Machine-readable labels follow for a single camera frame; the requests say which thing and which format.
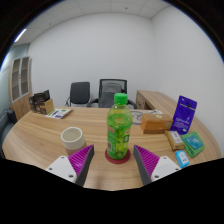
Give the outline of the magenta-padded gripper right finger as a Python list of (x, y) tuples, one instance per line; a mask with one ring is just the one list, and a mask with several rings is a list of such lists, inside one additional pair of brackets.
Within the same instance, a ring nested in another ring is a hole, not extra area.
[(134, 146), (133, 155), (138, 165), (143, 185), (157, 181), (180, 170), (168, 156), (157, 156), (138, 145)]

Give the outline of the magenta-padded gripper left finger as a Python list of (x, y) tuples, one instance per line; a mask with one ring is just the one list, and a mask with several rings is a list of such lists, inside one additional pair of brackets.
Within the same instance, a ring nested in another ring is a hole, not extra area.
[(83, 186), (94, 156), (94, 146), (87, 146), (70, 156), (59, 156), (46, 170), (65, 180)]

